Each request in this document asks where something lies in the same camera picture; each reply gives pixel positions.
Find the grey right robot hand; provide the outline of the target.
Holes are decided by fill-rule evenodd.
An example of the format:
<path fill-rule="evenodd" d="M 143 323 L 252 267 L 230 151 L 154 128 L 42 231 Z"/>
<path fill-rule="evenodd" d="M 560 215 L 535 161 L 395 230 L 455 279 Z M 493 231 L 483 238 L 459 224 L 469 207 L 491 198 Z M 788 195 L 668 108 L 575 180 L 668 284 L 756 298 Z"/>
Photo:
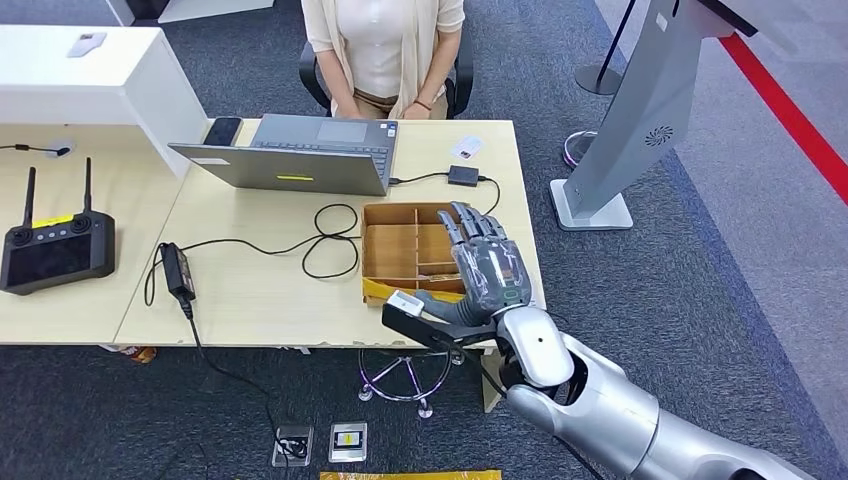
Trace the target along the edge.
<path fill-rule="evenodd" d="M 531 280 L 517 244 L 491 215 L 461 202 L 438 217 L 451 242 L 451 255 L 463 282 L 465 295 L 457 302 L 435 299 L 424 290 L 415 292 L 428 314 L 451 324 L 485 325 L 498 312 L 527 306 L 533 294 Z"/>

